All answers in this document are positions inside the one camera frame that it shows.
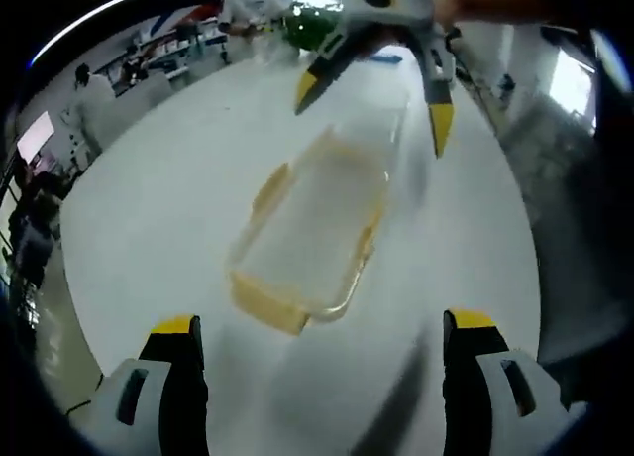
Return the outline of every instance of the green object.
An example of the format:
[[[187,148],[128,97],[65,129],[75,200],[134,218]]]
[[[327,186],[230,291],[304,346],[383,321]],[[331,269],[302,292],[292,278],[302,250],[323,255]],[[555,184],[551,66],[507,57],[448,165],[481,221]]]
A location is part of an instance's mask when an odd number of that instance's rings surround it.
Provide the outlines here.
[[[293,2],[290,13],[284,18],[284,37],[294,47],[316,52],[341,16],[341,7],[333,4],[313,7],[307,3]]]

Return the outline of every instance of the computer monitor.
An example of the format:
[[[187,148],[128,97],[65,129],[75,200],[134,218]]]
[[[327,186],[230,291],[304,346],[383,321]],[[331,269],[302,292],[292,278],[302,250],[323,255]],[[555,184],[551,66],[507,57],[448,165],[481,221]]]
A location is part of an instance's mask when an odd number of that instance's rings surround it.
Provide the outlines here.
[[[47,111],[18,139],[18,153],[29,164],[55,132]]]

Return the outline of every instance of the white lab coat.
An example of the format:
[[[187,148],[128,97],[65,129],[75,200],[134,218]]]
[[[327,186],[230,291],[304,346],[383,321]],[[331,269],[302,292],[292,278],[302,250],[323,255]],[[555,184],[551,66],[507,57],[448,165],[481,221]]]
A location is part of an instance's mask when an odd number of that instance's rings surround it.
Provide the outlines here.
[[[100,74],[90,74],[88,84],[77,87],[71,106],[72,121],[88,141],[96,140],[99,115],[114,100],[115,91],[110,81]]]
[[[284,9],[281,0],[225,0],[218,23],[240,27],[266,25],[281,17]],[[253,57],[253,45],[242,37],[229,36],[227,55],[231,62]]]

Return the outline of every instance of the clear plastic box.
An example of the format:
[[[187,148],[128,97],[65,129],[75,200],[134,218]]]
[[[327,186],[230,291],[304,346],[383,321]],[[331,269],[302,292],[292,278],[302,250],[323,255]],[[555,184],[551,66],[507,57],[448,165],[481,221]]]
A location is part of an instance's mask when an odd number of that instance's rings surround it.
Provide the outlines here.
[[[229,256],[234,302],[290,334],[344,315],[373,250],[406,100],[359,110],[270,176]]]

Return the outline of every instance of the white tabletop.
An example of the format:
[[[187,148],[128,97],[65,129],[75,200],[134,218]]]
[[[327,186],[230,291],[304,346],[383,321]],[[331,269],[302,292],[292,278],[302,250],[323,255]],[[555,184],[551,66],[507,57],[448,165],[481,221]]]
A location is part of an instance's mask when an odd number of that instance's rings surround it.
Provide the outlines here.
[[[486,311],[509,346],[537,354],[537,262],[506,159],[457,86],[452,137],[434,160],[422,83],[400,53],[399,66],[354,64],[300,117],[300,67],[223,69],[130,128],[63,205],[66,276],[105,375],[161,319],[201,316],[213,454],[346,454],[412,352],[422,353],[422,395],[402,453],[441,454],[450,306]],[[293,338],[235,308],[224,263],[268,175],[354,112],[351,91],[389,105],[402,88],[411,104],[389,213],[347,314]]]

